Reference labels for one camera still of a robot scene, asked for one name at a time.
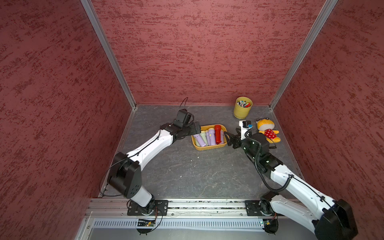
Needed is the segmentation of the red flashlight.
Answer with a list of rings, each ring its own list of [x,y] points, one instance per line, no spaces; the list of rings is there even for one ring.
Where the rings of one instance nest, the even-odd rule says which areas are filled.
[[[220,125],[215,125],[215,141],[217,145],[222,143],[221,130]]]

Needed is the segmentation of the yellow plastic storage box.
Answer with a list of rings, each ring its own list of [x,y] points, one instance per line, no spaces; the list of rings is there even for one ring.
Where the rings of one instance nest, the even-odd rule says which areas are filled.
[[[192,142],[196,150],[213,150],[223,148],[227,144],[224,125],[206,125],[201,127],[201,133],[192,136]]]

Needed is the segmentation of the green flashlight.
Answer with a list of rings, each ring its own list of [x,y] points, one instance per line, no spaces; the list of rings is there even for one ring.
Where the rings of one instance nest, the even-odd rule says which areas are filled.
[[[202,137],[204,143],[206,144],[206,146],[208,146],[208,140],[207,140],[207,137],[206,137],[206,132],[205,131],[201,131],[200,133],[200,136]]]

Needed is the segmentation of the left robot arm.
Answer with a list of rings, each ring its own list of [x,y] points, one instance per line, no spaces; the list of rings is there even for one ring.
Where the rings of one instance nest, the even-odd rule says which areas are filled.
[[[142,185],[142,170],[175,141],[199,134],[201,126],[194,120],[192,113],[181,109],[173,122],[161,125],[157,133],[144,144],[126,154],[118,152],[110,167],[107,183],[145,211],[154,209],[155,197]]]

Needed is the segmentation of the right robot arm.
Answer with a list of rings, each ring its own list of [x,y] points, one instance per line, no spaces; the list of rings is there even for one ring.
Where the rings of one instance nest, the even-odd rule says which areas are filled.
[[[358,235],[352,207],[344,200],[318,191],[295,175],[282,161],[270,153],[270,143],[263,134],[224,133],[229,146],[241,148],[254,164],[264,184],[266,180],[280,185],[269,190],[259,201],[264,216],[283,215],[307,228],[318,240],[352,240]]]

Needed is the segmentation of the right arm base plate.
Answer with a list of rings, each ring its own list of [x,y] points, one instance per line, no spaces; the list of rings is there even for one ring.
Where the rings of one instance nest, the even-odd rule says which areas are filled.
[[[258,217],[272,219],[273,217],[285,217],[282,214],[277,214],[273,207],[273,201],[267,200],[246,200],[245,209],[248,217]]]

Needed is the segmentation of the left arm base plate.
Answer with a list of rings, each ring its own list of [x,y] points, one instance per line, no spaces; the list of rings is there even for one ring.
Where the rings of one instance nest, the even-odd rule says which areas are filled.
[[[166,216],[168,212],[168,200],[152,200],[147,207],[142,207],[134,201],[128,203],[128,216]]]

